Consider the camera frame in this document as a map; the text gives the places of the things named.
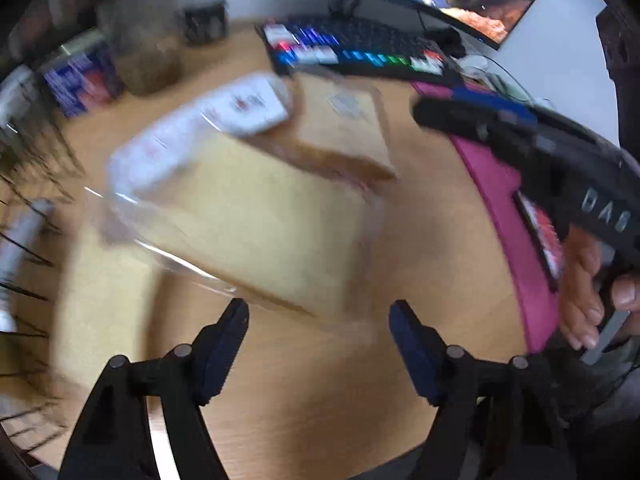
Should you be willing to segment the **person's right hand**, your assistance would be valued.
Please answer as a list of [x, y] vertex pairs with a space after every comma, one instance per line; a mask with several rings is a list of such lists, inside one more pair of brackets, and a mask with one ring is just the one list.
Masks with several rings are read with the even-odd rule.
[[[574, 350], [592, 349], [599, 341], [598, 326], [605, 307], [594, 286], [602, 266], [599, 241], [571, 226], [564, 240], [564, 266], [559, 281], [559, 330]], [[611, 288], [617, 311], [629, 313], [617, 340], [639, 335], [639, 275], [626, 274]]]

